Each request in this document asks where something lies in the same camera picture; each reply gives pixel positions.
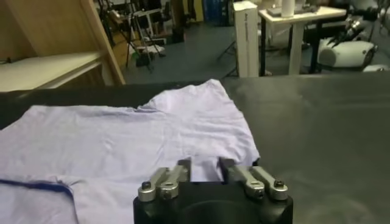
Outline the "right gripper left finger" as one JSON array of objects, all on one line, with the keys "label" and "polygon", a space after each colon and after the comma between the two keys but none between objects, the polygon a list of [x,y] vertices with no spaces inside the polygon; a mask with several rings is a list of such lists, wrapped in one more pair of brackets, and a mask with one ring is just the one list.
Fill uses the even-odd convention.
[{"label": "right gripper left finger", "polygon": [[191,159],[180,159],[172,169],[158,168],[149,180],[142,182],[138,188],[138,199],[150,202],[157,197],[164,200],[176,198],[179,194],[179,183],[189,182],[190,178]]}]

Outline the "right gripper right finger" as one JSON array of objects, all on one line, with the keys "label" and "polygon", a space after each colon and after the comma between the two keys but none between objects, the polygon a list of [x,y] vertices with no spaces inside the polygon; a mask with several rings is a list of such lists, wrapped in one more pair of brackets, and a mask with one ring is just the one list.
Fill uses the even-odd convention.
[{"label": "right gripper right finger", "polygon": [[219,168],[225,182],[239,182],[249,197],[267,196],[276,201],[288,199],[288,187],[284,181],[274,178],[261,166],[237,165],[233,159],[219,157]]}]

